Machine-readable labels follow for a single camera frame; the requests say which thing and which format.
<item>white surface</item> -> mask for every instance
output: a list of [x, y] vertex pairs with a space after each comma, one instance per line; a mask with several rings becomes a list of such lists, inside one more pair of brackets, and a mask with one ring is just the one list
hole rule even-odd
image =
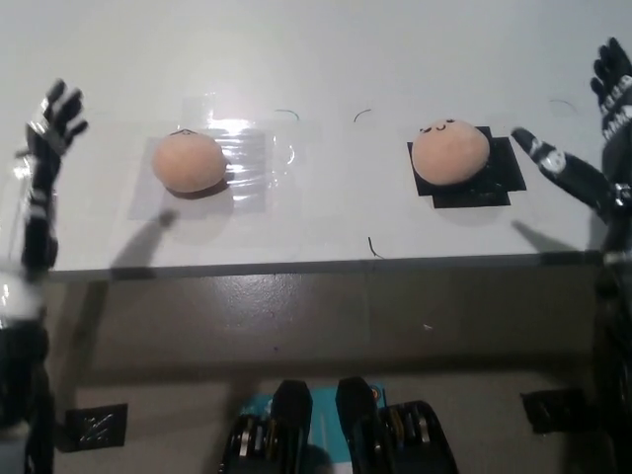
[[[521, 124], [598, 164], [592, 63], [609, 36], [632, 50], [630, 21], [625, 0], [3, 2], [0, 152], [52, 78], [84, 90], [92, 127], [58, 187], [61, 274], [288, 271], [373, 260], [369, 236], [387, 259], [585, 250], [598, 242], [590, 212], [523, 153], [528, 191], [512, 206], [437, 211], [417, 196], [406, 142], [439, 118], [495, 136]], [[264, 210], [177, 219], [159, 235], [128, 218], [144, 146], [207, 94], [214, 119], [296, 127], [301, 153], [278, 183], [271, 161]]]

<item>robot finger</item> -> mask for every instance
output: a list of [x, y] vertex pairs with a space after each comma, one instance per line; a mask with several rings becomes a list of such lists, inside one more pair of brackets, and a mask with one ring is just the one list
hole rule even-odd
[[65, 133], [68, 123], [75, 119], [83, 109], [83, 104], [81, 103], [82, 99], [83, 96], [81, 91], [76, 89], [55, 115], [55, 118], [53, 119], [54, 126], [60, 134]]
[[549, 181], [604, 216], [610, 185], [602, 172], [577, 156], [539, 140], [524, 128], [515, 129], [512, 137]]

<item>smiley face drawing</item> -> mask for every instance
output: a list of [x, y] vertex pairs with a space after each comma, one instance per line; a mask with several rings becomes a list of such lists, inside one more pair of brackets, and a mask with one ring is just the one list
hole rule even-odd
[[490, 156], [490, 143], [475, 126], [462, 120], [439, 120], [413, 142], [415, 171], [431, 185], [464, 183], [481, 171]]

